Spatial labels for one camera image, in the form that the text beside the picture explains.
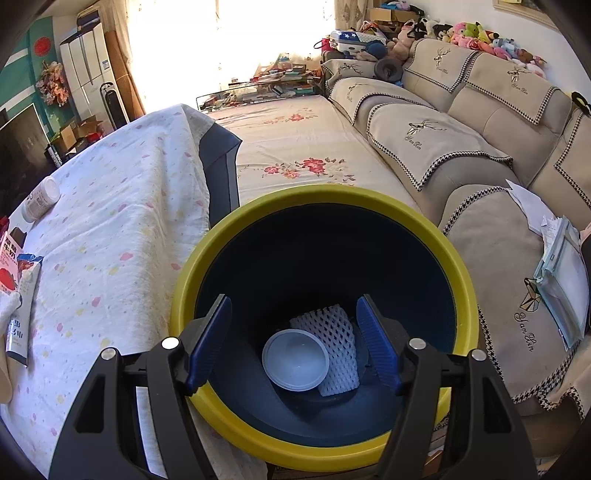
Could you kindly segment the white foam net sleeve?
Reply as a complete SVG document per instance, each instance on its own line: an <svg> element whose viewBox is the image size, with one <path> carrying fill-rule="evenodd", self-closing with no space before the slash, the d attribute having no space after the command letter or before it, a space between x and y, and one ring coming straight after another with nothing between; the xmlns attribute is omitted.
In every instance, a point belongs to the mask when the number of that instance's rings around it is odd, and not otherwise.
<svg viewBox="0 0 591 480"><path fill-rule="evenodd" d="M315 335L329 354L329 371L318 385L323 397L355 390L360 385L353 324L341 306L325 307L290 320L290 326Z"/></svg>

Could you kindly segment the white yogurt cup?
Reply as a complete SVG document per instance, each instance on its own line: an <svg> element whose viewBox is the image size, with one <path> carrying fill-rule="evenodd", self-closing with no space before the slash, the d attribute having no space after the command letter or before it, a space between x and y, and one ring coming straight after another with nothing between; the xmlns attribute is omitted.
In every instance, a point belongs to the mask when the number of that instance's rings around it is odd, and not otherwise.
<svg viewBox="0 0 591 480"><path fill-rule="evenodd" d="M266 341L262 364L274 385L290 392L304 392L325 380L331 360L317 336L301 329L287 329Z"/></svg>

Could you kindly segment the yellow rimmed trash bin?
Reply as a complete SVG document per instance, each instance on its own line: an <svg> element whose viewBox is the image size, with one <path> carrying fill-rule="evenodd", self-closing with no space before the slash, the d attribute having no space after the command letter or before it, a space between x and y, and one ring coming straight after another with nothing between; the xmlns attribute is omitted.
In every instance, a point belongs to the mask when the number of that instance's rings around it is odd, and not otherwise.
<svg viewBox="0 0 591 480"><path fill-rule="evenodd" d="M191 401L231 444L267 463L339 472L377 463L401 400L377 379L324 398L283 390L263 371L263 345L291 319L329 306L354 317L369 295L380 312L436 349L479 342L464 262L426 217L390 196L337 185L288 188L219 221L181 269L171 334L219 295L232 323L208 382Z"/></svg>

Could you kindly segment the crumpled blue white wrapper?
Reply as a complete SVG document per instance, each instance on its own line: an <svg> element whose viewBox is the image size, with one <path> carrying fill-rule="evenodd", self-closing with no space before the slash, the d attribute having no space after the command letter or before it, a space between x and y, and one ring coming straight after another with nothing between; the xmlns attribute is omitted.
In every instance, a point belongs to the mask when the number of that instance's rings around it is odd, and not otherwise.
<svg viewBox="0 0 591 480"><path fill-rule="evenodd" d="M18 307L11 314L6 338L6 355L18 363L28 366L28 344L31 309L38 282L43 256L19 254Z"/></svg>

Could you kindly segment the floral white table cloth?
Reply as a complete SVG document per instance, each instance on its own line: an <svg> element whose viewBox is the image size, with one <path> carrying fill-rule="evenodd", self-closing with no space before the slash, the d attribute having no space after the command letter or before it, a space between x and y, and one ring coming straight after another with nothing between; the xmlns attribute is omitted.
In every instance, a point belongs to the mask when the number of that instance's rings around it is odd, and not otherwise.
<svg viewBox="0 0 591 480"><path fill-rule="evenodd" d="M42 257L28 361L10 363L14 394L1 408L40 473L99 353L146 351L167 335L182 266L238 200L238 145L211 117L178 105L114 131L54 173L60 199L24 243Z"/></svg>

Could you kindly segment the pink strawberry milk carton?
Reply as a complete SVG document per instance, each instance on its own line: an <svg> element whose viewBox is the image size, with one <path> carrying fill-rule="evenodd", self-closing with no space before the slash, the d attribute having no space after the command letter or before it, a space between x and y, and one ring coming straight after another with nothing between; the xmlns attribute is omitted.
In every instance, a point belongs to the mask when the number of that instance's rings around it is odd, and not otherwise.
<svg viewBox="0 0 591 480"><path fill-rule="evenodd" d="M22 253L25 237L26 234L19 227L14 227L1 238L0 288L3 293L10 294L18 289L18 256Z"/></svg>

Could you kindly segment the white pill bottle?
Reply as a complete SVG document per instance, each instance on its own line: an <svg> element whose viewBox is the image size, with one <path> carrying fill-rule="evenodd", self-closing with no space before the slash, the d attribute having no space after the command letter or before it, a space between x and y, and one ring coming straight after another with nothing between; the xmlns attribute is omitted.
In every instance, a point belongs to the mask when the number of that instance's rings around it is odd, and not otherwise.
<svg viewBox="0 0 591 480"><path fill-rule="evenodd" d="M51 177L45 177L26 197L21 211L27 223L40 220L60 199L61 192L57 182Z"/></svg>

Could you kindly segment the flat screen television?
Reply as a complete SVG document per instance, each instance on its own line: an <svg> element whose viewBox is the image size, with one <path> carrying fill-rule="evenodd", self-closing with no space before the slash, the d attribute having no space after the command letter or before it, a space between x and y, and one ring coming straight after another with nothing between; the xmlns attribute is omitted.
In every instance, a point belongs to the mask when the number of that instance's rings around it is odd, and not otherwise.
<svg viewBox="0 0 591 480"><path fill-rule="evenodd" d="M9 217L56 167L45 155L49 142L34 104L11 118L0 134L0 212Z"/></svg>

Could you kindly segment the beige sectional sofa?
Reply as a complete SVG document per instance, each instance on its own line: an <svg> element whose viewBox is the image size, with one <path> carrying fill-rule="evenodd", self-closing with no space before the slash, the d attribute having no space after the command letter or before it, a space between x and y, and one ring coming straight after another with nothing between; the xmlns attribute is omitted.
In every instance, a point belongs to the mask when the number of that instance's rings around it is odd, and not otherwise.
<svg viewBox="0 0 591 480"><path fill-rule="evenodd" d="M415 42L400 84L372 62L322 65L325 94L451 241L474 285L480 345L533 453L553 458L590 409L590 338L566 342L537 290L543 238L517 194L590 231L590 119L559 88L499 57Z"/></svg>

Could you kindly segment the black tower fan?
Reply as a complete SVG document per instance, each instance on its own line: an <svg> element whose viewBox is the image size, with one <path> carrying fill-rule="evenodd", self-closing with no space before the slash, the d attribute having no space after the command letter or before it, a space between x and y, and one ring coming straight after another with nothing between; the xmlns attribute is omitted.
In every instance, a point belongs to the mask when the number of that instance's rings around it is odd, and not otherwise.
<svg viewBox="0 0 591 480"><path fill-rule="evenodd" d="M104 82L99 91L112 128L117 130L127 125L127 114L115 85L112 82Z"/></svg>

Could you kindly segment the floral floor mat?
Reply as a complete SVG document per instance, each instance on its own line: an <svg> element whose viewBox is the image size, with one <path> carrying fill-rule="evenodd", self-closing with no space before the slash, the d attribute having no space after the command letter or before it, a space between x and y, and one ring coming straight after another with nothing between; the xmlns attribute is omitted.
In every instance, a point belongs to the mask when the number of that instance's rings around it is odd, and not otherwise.
<svg viewBox="0 0 591 480"><path fill-rule="evenodd" d="M322 96L238 106L211 117L242 139L236 156L242 204L290 187L338 184L419 208L365 137Z"/></svg>

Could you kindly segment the white standing air conditioner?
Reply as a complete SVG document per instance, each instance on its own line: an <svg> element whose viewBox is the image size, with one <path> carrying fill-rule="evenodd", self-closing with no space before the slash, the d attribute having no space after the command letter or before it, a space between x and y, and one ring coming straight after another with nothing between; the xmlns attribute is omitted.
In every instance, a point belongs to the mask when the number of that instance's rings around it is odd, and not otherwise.
<svg viewBox="0 0 591 480"><path fill-rule="evenodd" d="M68 88L81 120L94 116L106 122L100 87L115 83L100 22L90 24L60 43L60 54Z"/></svg>

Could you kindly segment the pile of books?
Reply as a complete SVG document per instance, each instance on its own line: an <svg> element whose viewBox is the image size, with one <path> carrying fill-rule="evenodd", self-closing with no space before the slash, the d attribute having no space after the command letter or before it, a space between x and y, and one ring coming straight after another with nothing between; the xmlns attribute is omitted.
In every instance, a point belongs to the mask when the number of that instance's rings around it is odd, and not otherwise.
<svg viewBox="0 0 591 480"><path fill-rule="evenodd" d="M321 57L280 54L272 64L259 66L249 81L232 81L223 90L195 99L204 113L270 101L314 96L321 91Z"/></svg>

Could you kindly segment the pile of plush toys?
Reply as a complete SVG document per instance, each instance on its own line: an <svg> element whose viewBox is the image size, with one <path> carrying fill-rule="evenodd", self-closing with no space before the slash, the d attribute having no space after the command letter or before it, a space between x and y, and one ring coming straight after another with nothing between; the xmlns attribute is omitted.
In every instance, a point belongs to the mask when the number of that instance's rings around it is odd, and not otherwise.
<svg viewBox="0 0 591 480"><path fill-rule="evenodd" d="M501 37L499 33L486 30L480 22L459 22L455 25L438 23L426 17L408 20L398 30L398 36L387 42L388 54L401 62L411 57L415 42L431 38L460 48L484 52L516 65L516 72L529 71L546 78L546 61L520 48L512 38Z"/></svg>

